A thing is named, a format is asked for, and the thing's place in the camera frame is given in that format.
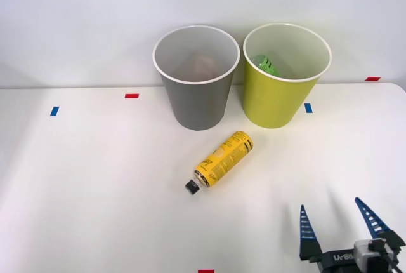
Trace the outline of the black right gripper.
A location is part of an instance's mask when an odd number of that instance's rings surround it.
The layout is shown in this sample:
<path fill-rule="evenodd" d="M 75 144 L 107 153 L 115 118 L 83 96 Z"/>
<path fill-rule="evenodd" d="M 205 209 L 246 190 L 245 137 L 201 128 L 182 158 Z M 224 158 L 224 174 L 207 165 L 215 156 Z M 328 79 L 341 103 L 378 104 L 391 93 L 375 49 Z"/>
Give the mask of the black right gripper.
<path fill-rule="evenodd" d="M 311 226 L 304 205 L 300 208 L 299 257 L 302 261 L 316 263 L 319 272 L 389 272 L 397 264 L 397 255 L 405 241 L 359 197 L 355 203 L 373 239 L 385 239 L 389 246 L 384 251 L 371 251 L 367 246 L 322 252 L 320 243 Z"/>

